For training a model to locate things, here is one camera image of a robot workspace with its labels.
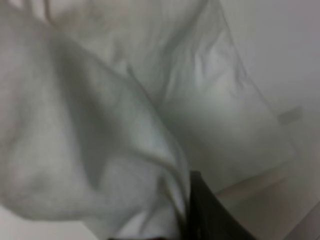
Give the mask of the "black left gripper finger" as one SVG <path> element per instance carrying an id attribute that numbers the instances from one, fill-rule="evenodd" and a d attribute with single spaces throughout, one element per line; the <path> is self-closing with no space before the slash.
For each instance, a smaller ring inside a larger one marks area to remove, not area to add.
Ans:
<path id="1" fill-rule="evenodd" d="M 199 171 L 190 173 L 191 194 L 188 219 L 190 240 L 254 240 L 224 208 Z"/>

